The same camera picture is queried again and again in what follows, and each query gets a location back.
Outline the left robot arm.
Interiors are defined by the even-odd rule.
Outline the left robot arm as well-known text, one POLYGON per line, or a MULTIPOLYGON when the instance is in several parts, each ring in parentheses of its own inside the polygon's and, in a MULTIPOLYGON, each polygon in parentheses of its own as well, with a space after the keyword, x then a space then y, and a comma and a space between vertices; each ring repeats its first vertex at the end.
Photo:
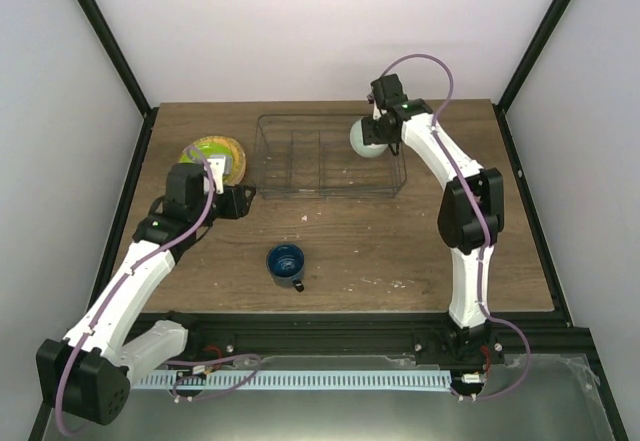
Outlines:
POLYGON ((191 365, 203 356, 203 338, 179 321, 161 319, 134 340, 126 337, 156 288, 199 241, 198 230, 249 213, 255 187, 225 184, 225 171, 225 160, 216 156, 173 165, 164 194, 136 227, 103 292, 62 340, 47 339, 38 349, 43 400, 63 435, 76 433, 65 415, 108 425, 131 388, 155 368, 172 358, 191 365))

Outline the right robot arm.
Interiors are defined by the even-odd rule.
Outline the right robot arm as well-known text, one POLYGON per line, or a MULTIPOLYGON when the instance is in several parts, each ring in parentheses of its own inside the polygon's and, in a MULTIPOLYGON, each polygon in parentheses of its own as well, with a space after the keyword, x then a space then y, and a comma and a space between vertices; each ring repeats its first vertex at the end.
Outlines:
POLYGON ((379 147, 397 155, 408 147, 443 190, 437 229, 450 249, 453 276, 444 350, 451 361, 468 363, 489 339, 486 297, 491 257, 505 223, 503 176, 467 155, 424 100, 405 94, 397 75, 372 81, 369 102, 373 112, 351 141, 361 145, 360 155, 379 147))

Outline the lime green plastic plate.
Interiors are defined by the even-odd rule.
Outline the lime green plastic plate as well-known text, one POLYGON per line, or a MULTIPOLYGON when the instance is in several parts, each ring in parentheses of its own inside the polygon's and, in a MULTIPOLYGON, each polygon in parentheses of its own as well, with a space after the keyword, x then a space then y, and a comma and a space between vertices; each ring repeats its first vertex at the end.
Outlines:
POLYGON ((193 143, 187 146, 178 158, 179 163, 201 163, 214 156, 225 155, 226 151, 215 143, 193 143))

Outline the woven bamboo tray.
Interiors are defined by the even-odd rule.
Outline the woven bamboo tray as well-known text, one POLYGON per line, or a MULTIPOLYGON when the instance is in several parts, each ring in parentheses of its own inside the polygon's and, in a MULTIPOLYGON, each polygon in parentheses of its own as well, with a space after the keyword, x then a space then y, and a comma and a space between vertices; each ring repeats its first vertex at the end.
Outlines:
POLYGON ((215 143, 218 147, 223 148, 226 154, 232 156, 231 173, 224 177, 224 185, 239 184, 244 178, 247 167, 247 156, 242 145, 236 139, 226 136, 207 136, 197 139, 193 143, 205 142, 215 143))

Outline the dark blue ceramic mug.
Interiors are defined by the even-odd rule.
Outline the dark blue ceramic mug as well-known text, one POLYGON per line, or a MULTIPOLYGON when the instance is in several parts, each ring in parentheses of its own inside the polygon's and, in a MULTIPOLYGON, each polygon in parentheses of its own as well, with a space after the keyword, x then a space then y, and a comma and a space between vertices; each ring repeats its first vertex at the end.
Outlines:
POLYGON ((273 282, 298 293, 304 291, 305 256, 295 244, 274 246, 266 256, 266 267, 273 282))

